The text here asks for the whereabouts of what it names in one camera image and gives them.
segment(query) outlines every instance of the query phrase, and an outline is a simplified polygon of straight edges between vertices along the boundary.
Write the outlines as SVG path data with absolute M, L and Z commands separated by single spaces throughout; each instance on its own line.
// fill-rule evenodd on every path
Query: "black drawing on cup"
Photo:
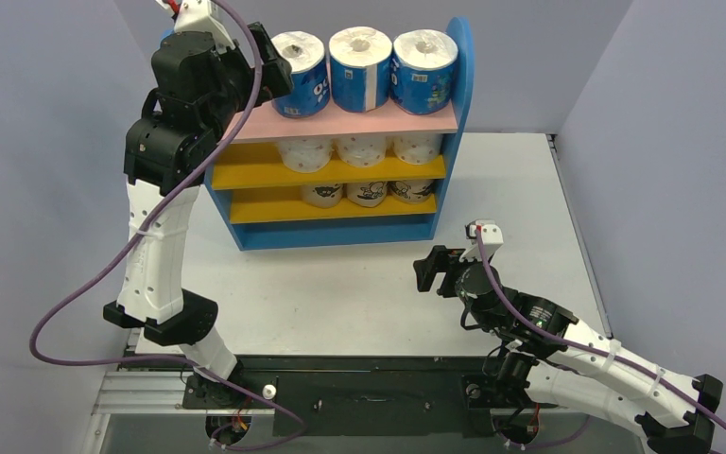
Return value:
M 322 197 L 335 197 L 335 194 L 340 189 L 340 186 L 316 186 L 316 194 Z
M 390 190 L 393 191 L 399 197 L 407 199 L 407 191 L 410 190 L 410 186 L 405 182 L 390 182 Z
M 363 199 L 364 201 L 373 201 L 375 199 L 383 197 L 383 194 L 385 193 L 385 188 L 385 182 L 369 183 L 368 186 L 363 187 L 363 192 L 361 194 L 358 194 L 357 197 L 359 199 Z
M 428 184 L 427 186 L 423 187 L 421 191 L 414 192 L 413 195 L 414 196 L 419 196 L 419 197 L 427 197 L 430 194 L 432 194 L 432 192 L 433 192 L 433 189 L 432 188 L 433 188 L 433 184 L 432 183 L 431 184 Z

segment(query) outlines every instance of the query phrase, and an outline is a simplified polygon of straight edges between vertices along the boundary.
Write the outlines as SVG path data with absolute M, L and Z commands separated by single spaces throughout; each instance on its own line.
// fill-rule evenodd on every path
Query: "pink shelf board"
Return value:
M 240 117 L 237 114 L 227 131 Z M 458 131 L 452 103 L 430 115 L 411 115 L 389 100 L 385 105 L 366 113 L 346 112 L 330 100 L 321 112 L 307 118 L 285 118 L 269 102 L 254 109 L 235 138 L 235 143 L 272 142 L 299 137 L 334 137 L 350 134 L 398 134 L 404 132 Z

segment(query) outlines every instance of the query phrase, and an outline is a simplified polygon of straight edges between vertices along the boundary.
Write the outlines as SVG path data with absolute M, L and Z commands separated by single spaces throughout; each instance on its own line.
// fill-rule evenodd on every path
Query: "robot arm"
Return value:
M 490 220 L 466 227 L 474 241 L 480 232 L 485 251 L 493 254 L 502 245 L 502 234 Z M 716 410 L 722 383 L 710 375 L 691 377 L 660 368 L 629 351 L 618 340 L 597 333 L 570 311 L 545 298 L 506 288 L 491 267 L 511 304 L 532 324 L 565 340 L 609 352 L 607 358 L 554 342 L 528 329 L 499 301 L 488 279 L 483 257 L 473 244 L 467 250 L 436 246 L 424 260 L 414 262 L 419 291 L 428 291 L 435 274 L 445 272 L 438 294 L 458 296 L 464 304 L 460 324 L 482 329 L 503 341 L 503 359 L 491 386 L 514 395 L 522 406 L 550 403 L 580 410 L 611 421 L 647 440 L 659 454 L 707 453 L 714 424 L 694 406 L 659 386 L 661 376 L 680 391 Z M 467 325 L 471 314 L 476 324 Z M 657 374 L 650 378 L 617 361 L 629 359 Z
M 103 316 L 124 328 L 144 327 L 149 340 L 179 345 L 201 369 L 229 377 L 237 359 L 214 329 L 216 302 L 182 289 L 185 236 L 203 177 L 168 204 L 146 232 L 139 229 L 164 196 L 207 158 L 247 104 L 253 69 L 218 21 L 212 2 L 183 3 L 179 11 L 164 6 L 176 17 L 174 33 L 151 58 L 158 87 L 127 133 L 124 157 L 130 237 L 140 233 L 143 239 L 128 255 L 121 292 Z M 249 28 L 263 58 L 263 87 L 255 100 L 260 105 L 287 95 L 293 85 L 290 65 L 263 27 Z

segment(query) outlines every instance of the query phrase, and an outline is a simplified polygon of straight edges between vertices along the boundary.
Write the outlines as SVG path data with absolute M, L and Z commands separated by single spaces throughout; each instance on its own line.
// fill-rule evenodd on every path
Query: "white knob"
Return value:
M 263 387 L 263 398 L 271 400 L 277 395 L 277 388 L 274 385 L 266 385 Z

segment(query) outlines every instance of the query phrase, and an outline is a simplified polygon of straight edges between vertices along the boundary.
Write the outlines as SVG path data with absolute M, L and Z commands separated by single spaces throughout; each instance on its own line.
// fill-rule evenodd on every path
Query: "gray floor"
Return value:
M 564 438 L 576 431 L 584 416 L 575 413 L 543 414 L 542 432 L 538 441 Z M 268 439 L 273 418 L 257 417 L 249 435 L 239 444 L 256 445 Z M 208 453 L 203 416 L 116 414 L 110 420 L 101 454 L 118 453 Z M 510 451 L 497 438 L 463 439 L 447 433 L 426 437 L 302 437 L 266 452 L 288 453 L 407 453 L 423 454 L 466 452 L 468 454 L 521 452 Z M 642 453 L 641 442 L 626 430 L 595 420 L 575 442 L 539 453 Z

